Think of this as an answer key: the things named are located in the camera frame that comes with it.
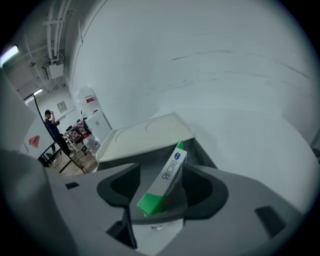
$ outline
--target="ceiling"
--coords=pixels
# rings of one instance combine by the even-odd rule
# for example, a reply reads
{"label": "ceiling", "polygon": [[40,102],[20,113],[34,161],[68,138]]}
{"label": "ceiling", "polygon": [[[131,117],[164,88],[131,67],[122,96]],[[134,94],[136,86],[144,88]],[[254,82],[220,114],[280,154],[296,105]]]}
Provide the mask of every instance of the ceiling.
{"label": "ceiling", "polygon": [[[57,8],[60,6],[61,1],[62,0],[57,1]],[[13,45],[17,45],[19,49],[19,53],[8,60],[3,65],[3,69],[12,86],[17,90],[23,99],[37,91],[39,88],[42,88],[44,91],[50,91],[53,90],[55,86],[64,84],[64,79],[62,76],[58,77],[57,79],[47,80],[42,70],[42,65],[49,61],[47,47],[47,26],[43,25],[43,23],[48,21],[48,13],[51,3],[52,0],[42,1],[24,20],[6,46],[7,48],[10,48]],[[54,12],[53,19],[56,18],[56,15],[57,10]],[[59,53],[61,54],[64,54],[65,48],[66,23],[67,22],[64,23],[60,38]],[[53,25],[51,30],[52,49],[55,32],[54,28],[55,26]],[[37,67],[39,73],[37,72],[35,66],[30,66],[31,57],[28,54],[25,36],[32,54],[32,58],[35,61],[35,66]]]}

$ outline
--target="person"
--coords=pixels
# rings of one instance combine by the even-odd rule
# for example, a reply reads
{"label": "person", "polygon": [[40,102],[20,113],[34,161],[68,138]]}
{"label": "person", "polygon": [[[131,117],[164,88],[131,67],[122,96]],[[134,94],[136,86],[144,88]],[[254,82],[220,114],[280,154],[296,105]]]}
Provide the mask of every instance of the person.
{"label": "person", "polygon": [[44,123],[48,127],[52,136],[54,137],[55,142],[58,143],[58,145],[60,146],[60,148],[63,150],[65,154],[67,154],[69,157],[73,157],[75,153],[71,152],[65,139],[63,138],[63,135],[60,133],[60,131],[57,128],[54,112],[50,110],[46,110],[44,112],[44,116],[45,116]]}

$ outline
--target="ceiling pipe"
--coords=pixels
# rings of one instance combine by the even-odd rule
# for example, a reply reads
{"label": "ceiling pipe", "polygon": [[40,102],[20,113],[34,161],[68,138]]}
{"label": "ceiling pipe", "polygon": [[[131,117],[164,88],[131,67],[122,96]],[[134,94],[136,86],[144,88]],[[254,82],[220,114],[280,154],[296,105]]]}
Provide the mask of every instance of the ceiling pipe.
{"label": "ceiling pipe", "polygon": [[24,32],[24,42],[25,42],[25,46],[26,46],[26,49],[29,53],[29,56],[30,56],[30,59],[31,59],[31,66],[29,65],[29,67],[34,67],[35,71],[37,72],[38,76],[40,77],[44,87],[49,91],[44,79],[42,78],[38,68],[37,68],[37,65],[34,61],[34,58],[32,57],[32,54],[31,54],[31,51],[30,51],[30,48],[29,48],[29,44],[28,44],[28,39],[27,39],[27,34],[26,34],[26,30],[23,29],[23,32]]}
{"label": "ceiling pipe", "polygon": [[[71,1],[72,0],[68,0],[66,5],[65,5],[65,8],[64,8],[64,11],[63,11],[63,15],[62,15],[62,20],[66,20],[67,11],[68,11],[69,5],[71,4]],[[60,38],[61,38],[62,28],[63,28],[63,23],[61,23],[61,25],[60,25],[58,42],[57,42],[58,43],[58,47],[57,47],[57,55],[58,55],[57,57],[58,57],[58,59],[59,59]]]}
{"label": "ceiling pipe", "polygon": [[[58,14],[56,16],[57,21],[61,20],[62,18],[62,14],[64,13],[64,9],[65,9],[65,5],[67,3],[67,0],[62,0],[62,3],[59,7],[59,11]],[[58,51],[58,37],[59,37],[59,28],[60,28],[60,23],[57,23],[55,25],[55,31],[54,31],[54,50],[53,50],[53,54],[54,54],[54,58],[57,57],[57,51]]]}
{"label": "ceiling pipe", "polygon": [[79,13],[78,13],[78,34],[79,34],[79,39],[80,39],[81,45],[84,46],[84,41],[82,40],[82,35],[81,35],[81,24],[80,24]]}
{"label": "ceiling pipe", "polygon": [[[36,56],[36,57],[34,56],[34,54],[37,54],[38,52],[42,52],[44,50],[46,50],[46,52],[47,52],[46,54],[42,54],[41,56]],[[32,57],[33,57],[34,61],[37,61],[38,59],[42,59],[44,56],[48,56],[48,46],[47,46],[47,44],[45,44],[45,45],[40,46],[40,47],[38,47],[36,49],[30,50],[30,52],[32,53]],[[25,57],[27,57],[27,56],[29,56],[28,52],[17,56],[10,63],[8,63],[6,69],[7,70],[12,69],[13,66],[15,66],[16,64],[19,64],[20,62],[22,62],[25,59]]]}
{"label": "ceiling pipe", "polygon": [[[56,3],[57,3],[57,1],[53,0],[50,5],[50,10],[49,10],[49,14],[48,14],[48,21],[52,21],[52,19],[54,18],[54,10],[55,10]],[[47,44],[47,48],[48,48],[49,59],[52,64],[53,58],[52,58],[52,51],[51,51],[51,28],[52,28],[52,25],[48,24],[47,28],[46,28],[46,44]]]}

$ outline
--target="green and white box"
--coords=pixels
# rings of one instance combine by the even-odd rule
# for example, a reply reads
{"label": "green and white box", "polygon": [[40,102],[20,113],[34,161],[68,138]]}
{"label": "green and white box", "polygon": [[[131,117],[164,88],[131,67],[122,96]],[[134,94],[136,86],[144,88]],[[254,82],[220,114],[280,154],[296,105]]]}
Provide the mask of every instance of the green and white box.
{"label": "green and white box", "polygon": [[183,142],[180,141],[154,183],[136,204],[145,215],[151,216],[165,210],[166,204],[181,183],[182,165],[186,159],[187,151],[183,150]]}

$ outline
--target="white container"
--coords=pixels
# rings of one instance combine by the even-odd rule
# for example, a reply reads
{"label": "white container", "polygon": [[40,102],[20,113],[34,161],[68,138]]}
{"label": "white container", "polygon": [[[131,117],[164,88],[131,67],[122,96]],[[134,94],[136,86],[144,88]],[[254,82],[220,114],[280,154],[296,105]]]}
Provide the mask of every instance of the white container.
{"label": "white container", "polygon": [[77,90],[75,98],[82,111],[82,116],[85,118],[92,116],[94,111],[101,110],[95,92],[91,87],[82,87]]}
{"label": "white container", "polygon": [[128,158],[163,149],[195,137],[175,112],[122,129],[113,129],[96,154],[98,163]]}
{"label": "white container", "polygon": [[98,149],[100,148],[99,143],[96,141],[95,136],[93,136],[92,134],[83,139],[83,144],[87,147],[87,149],[93,156],[96,155]]}
{"label": "white container", "polygon": [[97,111],[92,116],[89,116],[85,120],[85,123],[94,135],[95,140],[98,141],[100,145],[105,141],[106,137],[111,132],[107,120],[100,111]]}
{"label": "white container", "polygon": [[180,141],[151,187],[136,204],[146,215],[151,216],[165,210],[171,195],[175,192],[182,177],[182,165],[187,159]]}

